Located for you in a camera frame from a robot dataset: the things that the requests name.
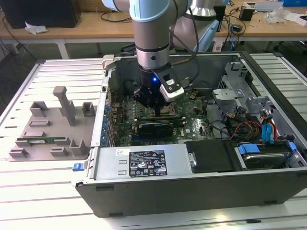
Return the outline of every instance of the motherboard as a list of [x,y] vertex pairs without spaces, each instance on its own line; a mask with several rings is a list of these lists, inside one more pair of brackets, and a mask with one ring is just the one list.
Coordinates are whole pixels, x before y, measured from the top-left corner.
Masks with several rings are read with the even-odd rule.
[[145,107],[131,96],[122,96],[111,105],[111,125],[115,146],[181,144],[188,140],[214,139],[205,122],[206,97],[189,91],[180,99],[161,108]]

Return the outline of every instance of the circuit board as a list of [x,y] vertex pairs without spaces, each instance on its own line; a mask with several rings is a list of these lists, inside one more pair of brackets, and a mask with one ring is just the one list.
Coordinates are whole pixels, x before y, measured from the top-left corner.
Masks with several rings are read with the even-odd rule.
[[172,102],[161,110],[159,122],[175,124],[173,135],[166,138],[141,138],[137,126],[155,119],[154,109],[147,108],[126,96],[112,106],[112,120],[116,146],[143,146],[181,144],[187,140],[214,139],[215,136],[205,123],[203,113],[204,97],[191,100],[187,92],[180,100]]

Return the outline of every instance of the desk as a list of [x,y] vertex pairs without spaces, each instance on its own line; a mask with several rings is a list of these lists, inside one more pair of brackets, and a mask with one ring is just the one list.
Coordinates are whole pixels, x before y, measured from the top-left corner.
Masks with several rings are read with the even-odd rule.
[[[243,0],[234,0],[236,5],[227,7],[226,13],[232,8],[239,7]],[[307,7],[286,7],[287,10],[305,13]],[[246,31],[240,41],[299,41],[307,40],[307,27],[302,27],[295,22],[283,24],[267,24],[263,21],[263,13],[256,13],[251,22],[246,22]],[[114,13],[110,19],[119,20],[127,17],[125,13]],[[68,43],[99,43],[104,42],[134,42],[132,23],[109,23],[100,19],[96,12],[83,12],[75,28],[48,28],[47,33],[33,35],[24,29],[12,29],[13,35],[23,44],[57,44],[63,59],[70,58],[66,48]],[[227,24],[224,22],[221,31],[214,38],[214,51],[221,51],[223,42],[228,34]],[[16,41],[6,31],[0,21],[0,39],[5,44],[14,44]]]
[[[235,6],[226,7],[228,14],[233,8],[239,7],[245,2],[244,0],[234,0]],[[291,12],[304,14],[307,7],[285,7]],[[240,41],[299,41],[307,39],[307,27],[303,27],[295,22],[287,21],[286,23],[267,24],[263,19],[264,13],[258,12],[253,15],[250,22],[244,22],[246,31],[240,36]],[[231,18],[231,22],[242,24],[239,20]],[[221,51],[223,42],[228,34],[227,23],[223,22],[221,31],[214,38],[214,51]]]

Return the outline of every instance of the floor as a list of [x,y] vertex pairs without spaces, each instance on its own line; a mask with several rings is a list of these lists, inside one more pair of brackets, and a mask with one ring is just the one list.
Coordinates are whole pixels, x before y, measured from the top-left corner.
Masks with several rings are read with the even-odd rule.
[[[249,53],[263,53],[265,44],[265,42],[245,42],[243,45],[239,45],[237,50],[245,50]],[[122,46],[127,44],[112,43],[101,45],[105,55],[116,54]],[[61,59],[59,50],[54,44],[30,44],[27,49],[37,59]],[[102,56],[97,53],[95,44],[69,44],[68,49],[71,53],[71,58],[98,58]],[[226,45],[224,51],[228,50],[230,50],[230,46]],[[307,70],[307,55],[303,54],[303,50],[303,47],[293,42],[284,42],[279,47],[279,52],[302,73]],[[34,64],[35,60],[25,52],[23,47],[20,47],[18,55],[7,54],[6,58],[0,62],[0,114],[15,95]]]

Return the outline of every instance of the blue cable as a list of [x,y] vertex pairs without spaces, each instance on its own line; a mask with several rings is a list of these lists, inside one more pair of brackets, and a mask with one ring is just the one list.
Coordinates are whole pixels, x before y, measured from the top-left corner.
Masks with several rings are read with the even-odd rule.
[[231,24],[231,47],[230,47],[230,51],[232,51],[233,48],[234,48],[234,27]]

